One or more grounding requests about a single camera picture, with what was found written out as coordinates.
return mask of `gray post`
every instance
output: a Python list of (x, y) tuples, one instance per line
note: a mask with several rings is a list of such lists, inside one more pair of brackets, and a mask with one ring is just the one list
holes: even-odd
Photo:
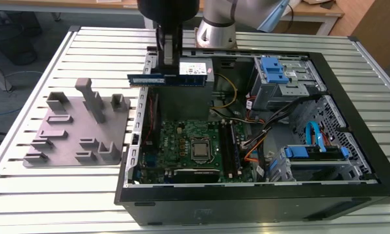
[(91, 89), (91, 84), (92, 82), (90, 78), (79, 78), (76, 83), (76, 89), (83, 93), (87, 107), (91, 110), (98, 123), (104, 123), (106, 116), (102, 111), (100, 102), (96, 99), (95, 93)]

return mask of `wooden desk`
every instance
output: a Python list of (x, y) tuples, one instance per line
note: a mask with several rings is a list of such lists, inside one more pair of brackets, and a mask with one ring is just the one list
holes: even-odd
[[(200, 0), (199, 17), (203, 17), (204, 1)], [(98, 3), (96, 0), (0, 0), (0, 10), (67, 12), (67, 13), (99, 13), (99, 14), (140, 14), (138, 0), (123, 2)], [(344, 11), (335, 4), (331, 10), (301, 2), (295, 8), (295, 21), (321, 22), (317, 35), (328, 35), (337, 22), (344, 16)], [(154, 28), (151, 20), (146, 19), (147, 28)]]

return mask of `red wire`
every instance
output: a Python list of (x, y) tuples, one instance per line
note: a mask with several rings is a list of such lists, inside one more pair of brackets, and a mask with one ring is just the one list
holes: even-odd
[(249, 115), (251, 115), (251, 110), (248, 110), (248, 112), (247, 112), (247, 120), (248, 121), (255, 121), (255, 119), (249, 118)]
[(152, 128), (154, 128), (154, 101), (152, 101), (151, 97), (150, 97), (150, 100), (151, 100), (151, 129), (150, 129), (148, 135), (146, 136), (146, 140), (144, 140), (146, 144), (147, 144), (147, 141), (150, 139), (150, 136), (151, 136), (151, 133), (152, 133)]
[(321, 131), (321, 134), (323, 134), (323, 138), (324, 138), (327, 144), (332, 145), (331, 140), (328, 139), (328, 136), (325, 135), (325, 133), (323, 131)]

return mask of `blue latch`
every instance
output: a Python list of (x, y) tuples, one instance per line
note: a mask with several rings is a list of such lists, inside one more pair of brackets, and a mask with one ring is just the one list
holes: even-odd
[(289, 146), (285, 148), (287, 157), (309, 157), (305, 146)]
[(341, 152), (343, 152), (344, 158), (348, 159), (351, 156), (351, 152), (345, 146), (341, 147)]
[(267, 81), (276, 84), (289, 83), (289, 78), (284, 74), (284, 66), (275, 57), (261, 57), (261, 68), (267, 74)]
[(276, 167), (277, 164), (279, 164), (279, 160), (276, 159), (271, 165), (269, 171)]

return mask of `label sticker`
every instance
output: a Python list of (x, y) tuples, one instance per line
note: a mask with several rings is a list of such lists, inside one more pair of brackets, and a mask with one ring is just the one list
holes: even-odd
[(182, 75), (207, 75), (207, 63), (204, 62), (182, 62)]
[(164, 83), (166, 79), (148, 79), (148, 78), (135, 78), (136, 83)]
[(295, 72), (285, 72), (285, 75), (289, 77), (297, 77), (297, 74)]
[(257, 171), (257, 173), (261, 175), (261, 177), (265, 176), (265, 170), (264, 170), (260, 166), (257, 166), (256, 171)]
[(253, 102), (252, 101), (248, 101), (247, 102), (247, 108), (251, 110), (252, 109), (252, 106), (253, 106)]

